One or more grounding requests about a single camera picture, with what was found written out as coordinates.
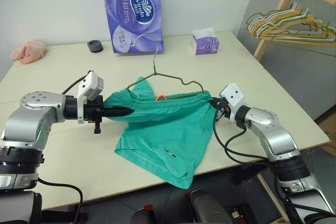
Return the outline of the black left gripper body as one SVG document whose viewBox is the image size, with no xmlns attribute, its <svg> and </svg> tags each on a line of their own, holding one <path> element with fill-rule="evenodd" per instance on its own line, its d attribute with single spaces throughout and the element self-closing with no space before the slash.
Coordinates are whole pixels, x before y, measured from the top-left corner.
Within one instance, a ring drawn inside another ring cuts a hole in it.
<svg viewBox="0 0 336 224">
<path fill-rule="evenodd" d="M 88 123 L 94 123 L 94 134 L 100 134 L 100 123 L 102 122 L 104 106 L 103 96 L 98 95 L 93 101 L 88 101 L 84 105 L 84 120 Z"/>
</svg>

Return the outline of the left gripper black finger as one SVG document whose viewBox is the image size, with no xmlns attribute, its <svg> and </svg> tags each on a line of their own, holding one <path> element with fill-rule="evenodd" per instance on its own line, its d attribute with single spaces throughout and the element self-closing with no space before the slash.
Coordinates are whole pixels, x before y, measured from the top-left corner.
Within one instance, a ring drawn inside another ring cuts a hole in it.
<svg viewBox="0 0 336 224">
<path fill-rule="evenodd" d="M 133 112 L 132 109 L 124 107 L 124 106 L 104 107 L 102 110 L 104 112 Z"/>
<path fill-rule="evenodd" d="M 131 114 L 132 112 L 127 111 L 104 111 L 102 112 L 102 117 L 121 117 Z"/>
</svg>

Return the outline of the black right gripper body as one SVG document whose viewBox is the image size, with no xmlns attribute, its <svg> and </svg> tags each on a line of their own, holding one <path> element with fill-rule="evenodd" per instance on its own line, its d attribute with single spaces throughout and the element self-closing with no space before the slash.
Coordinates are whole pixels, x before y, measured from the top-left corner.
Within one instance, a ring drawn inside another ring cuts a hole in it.
<svg viewBox="0 0 336 224">
<path fill-rule="evenodd" d="M 214 108 L 218 110 L 216 119 L 219 120 L 222 117 L 230 118 L 231 109 L 229 103 L 225 98 L 214 98 Z"/>
</svg>

